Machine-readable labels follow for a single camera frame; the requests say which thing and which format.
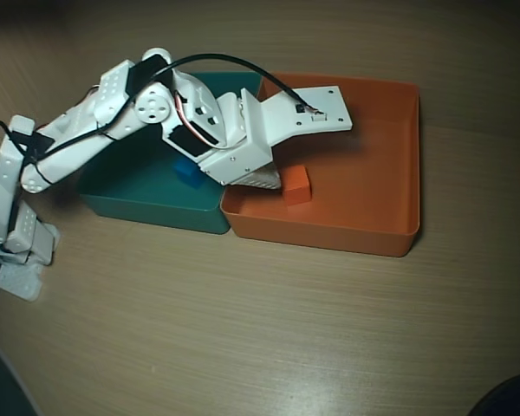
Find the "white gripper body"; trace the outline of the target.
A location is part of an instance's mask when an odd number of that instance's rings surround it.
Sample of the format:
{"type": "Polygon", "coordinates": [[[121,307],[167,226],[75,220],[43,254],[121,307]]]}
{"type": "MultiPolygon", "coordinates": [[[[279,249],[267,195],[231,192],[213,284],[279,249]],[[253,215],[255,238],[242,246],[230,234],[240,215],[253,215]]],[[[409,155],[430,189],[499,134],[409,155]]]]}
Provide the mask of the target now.
{"type": "Polygon", "coordinates": [[[224,110],[224,127],[229,132],[231,116],[235,114],[238,132],[244,132],[244,138],[228,150],[216,150],[200,162],[200,169],[220,185],[230,185],[248,172],[272,163],[272,151],[268,144],[266,127],[263,125],[261,103],[246,88],[241,89],[241,98],[236,110],[230,104],[233,93],[218,98],[219,106],[224,110]]]}

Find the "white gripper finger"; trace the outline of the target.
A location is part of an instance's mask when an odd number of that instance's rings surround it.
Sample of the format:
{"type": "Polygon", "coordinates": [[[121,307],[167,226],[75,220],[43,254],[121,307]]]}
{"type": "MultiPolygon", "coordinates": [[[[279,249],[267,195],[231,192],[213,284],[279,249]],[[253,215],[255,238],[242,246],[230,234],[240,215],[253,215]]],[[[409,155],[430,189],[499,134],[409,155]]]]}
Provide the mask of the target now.
{"type": "Polygon", "coordinates": [[[279,171],[274,163],[269,163],[246,173],[242,178],[231,182],[231,185],[243,185],[260,189],[278,190],[282,187],[279,171]]]}

